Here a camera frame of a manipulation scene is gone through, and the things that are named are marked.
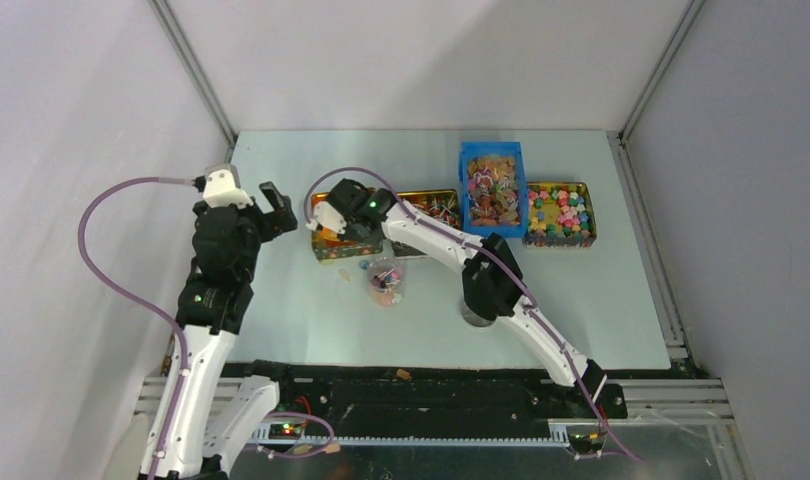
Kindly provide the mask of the clear plastic jar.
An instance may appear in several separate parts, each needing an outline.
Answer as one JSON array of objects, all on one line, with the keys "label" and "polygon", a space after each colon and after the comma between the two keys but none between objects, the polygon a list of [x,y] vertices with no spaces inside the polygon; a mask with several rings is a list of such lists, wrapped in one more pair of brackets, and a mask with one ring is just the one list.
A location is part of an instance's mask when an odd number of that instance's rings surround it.
[{"label": "clear plastic jar", "polygon": [[371,298],[381,306],[392,307],[404,298],[405,270],[396,258],[379,258],[365,269]]}]

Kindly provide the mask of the orange plastic scoop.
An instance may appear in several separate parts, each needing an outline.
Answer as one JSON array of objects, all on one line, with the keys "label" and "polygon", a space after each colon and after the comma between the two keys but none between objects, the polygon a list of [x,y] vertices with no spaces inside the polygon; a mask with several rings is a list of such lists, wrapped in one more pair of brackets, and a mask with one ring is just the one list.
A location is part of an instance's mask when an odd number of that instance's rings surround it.
[{"label": "orange plastic scoop", "polygon": [[329,228],[323,227],[323,228],[321,228],[319,230],[316,230],[315,234],[317,235],[317,238],[318,238],[319,241],[325,241],[325,242],[339,242],[340,241],[338,232],[336,230],[332,230],[332,229],[329,229]]}]

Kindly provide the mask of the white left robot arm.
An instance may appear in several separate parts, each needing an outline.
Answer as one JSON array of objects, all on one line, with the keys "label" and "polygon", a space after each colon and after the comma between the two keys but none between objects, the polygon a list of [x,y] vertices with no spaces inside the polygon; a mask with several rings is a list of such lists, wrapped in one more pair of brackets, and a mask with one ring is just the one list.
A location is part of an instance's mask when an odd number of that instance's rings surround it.
[{"label": "white left robot arm", "polygon": [[298,226],[289,197],[271,182],[259,189],[273,208],[268,213],[241,189],[194,205],[194,256],[175,317],[179,334],[141,479],[225,479],[263,417],[285,416],[296,406],[292,384],[250,374],[217,419],[209,419],[253,296],[260,247]]}]

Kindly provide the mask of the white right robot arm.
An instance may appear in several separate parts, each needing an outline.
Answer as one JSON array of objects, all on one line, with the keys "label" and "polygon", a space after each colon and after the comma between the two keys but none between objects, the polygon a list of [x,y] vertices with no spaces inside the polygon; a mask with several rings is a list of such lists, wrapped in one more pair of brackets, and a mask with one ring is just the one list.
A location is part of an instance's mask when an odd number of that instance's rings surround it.
[{"label": "white right robot arm", "polygon": [[565,387],[562,402],[569,414],[587,418],[601,407],[607,375],[547,320],[500,235],[455,229],[390,190],[371,191],[350,179],[311,207],[308,226],[331,230],[341,240],[404,243],[460,273],[469,311],[488,325],[508,326],[524,341],[549,377]]}]

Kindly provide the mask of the tin of gummy candies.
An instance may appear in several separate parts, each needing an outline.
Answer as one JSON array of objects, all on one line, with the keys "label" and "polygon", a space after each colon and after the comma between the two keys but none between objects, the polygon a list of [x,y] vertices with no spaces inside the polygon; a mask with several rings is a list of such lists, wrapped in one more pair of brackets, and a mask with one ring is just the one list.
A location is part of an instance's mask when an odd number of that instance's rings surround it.
[{"label": "tin of gummy candies", "polygon": [[[327,195],[327,192],[313,194],[311,196],[311,207],[315,206],[318,202],[327,201]],[[325,242],[319,241],[315,231],[311,230],[311,248],[316,259],[320,262],[325,262],[348,257],[380,254],[383,252],[384,247],[382,242],[359,242],[355,240],[343,239],[342,235],[339,235],[339,242]]]}]

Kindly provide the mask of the blue bin of candies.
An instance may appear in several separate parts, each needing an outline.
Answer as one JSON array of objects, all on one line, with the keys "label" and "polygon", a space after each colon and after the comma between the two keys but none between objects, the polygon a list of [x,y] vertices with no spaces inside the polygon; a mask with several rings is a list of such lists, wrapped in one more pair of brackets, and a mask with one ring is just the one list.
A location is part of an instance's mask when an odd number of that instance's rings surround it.
[{"label": "blue bin of candies", "polygon": [[518,142],[465,141],[460,145],[463,230],[521,238],[528,228],[528,186]]}]

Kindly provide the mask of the tin of colourful cube candies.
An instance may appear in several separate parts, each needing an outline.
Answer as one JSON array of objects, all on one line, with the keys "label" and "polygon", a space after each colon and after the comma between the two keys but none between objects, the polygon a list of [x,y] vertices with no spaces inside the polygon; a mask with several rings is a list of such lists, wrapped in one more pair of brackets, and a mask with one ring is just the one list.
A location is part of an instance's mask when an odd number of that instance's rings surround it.
[{"label": "tin of colourful cube candies", "polygon": [[583,182],[530,181],[526,248],[590,248],[598,238],[592,200]]}]

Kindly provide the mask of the tin of lollipops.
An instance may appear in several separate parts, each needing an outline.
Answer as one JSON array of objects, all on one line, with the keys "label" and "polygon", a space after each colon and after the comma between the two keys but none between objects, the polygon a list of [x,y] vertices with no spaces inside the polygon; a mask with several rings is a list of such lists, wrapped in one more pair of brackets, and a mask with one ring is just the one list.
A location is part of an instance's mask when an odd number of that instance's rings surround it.
[{"label": "tin of lollipops", "polygon": [[[461,207],[458,194],[453,189],[446,190],[424,190],[413,192],[401,192],[399,196],[408,201],[419,211],[444,223],[452,228],[460,230],[462,228]],[[425,258],[426,254],[415,247],[402,242],[391,242],[392,252],[396,258],[419,259]]]}]

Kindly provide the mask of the silver metal jar lid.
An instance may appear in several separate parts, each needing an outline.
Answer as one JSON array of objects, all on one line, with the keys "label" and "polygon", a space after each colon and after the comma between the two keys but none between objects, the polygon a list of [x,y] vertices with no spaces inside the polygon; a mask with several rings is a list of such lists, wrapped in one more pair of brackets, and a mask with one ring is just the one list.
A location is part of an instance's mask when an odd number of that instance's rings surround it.
[{"label": "silver metal jar lid", "polygon": [[488,328],[495,323],[494,320],[483,318],[482,316],[478,315],[476,312],[472,311],[467,305],[462,306],[461,317],[467,324],[469,324],[474,328]]}]

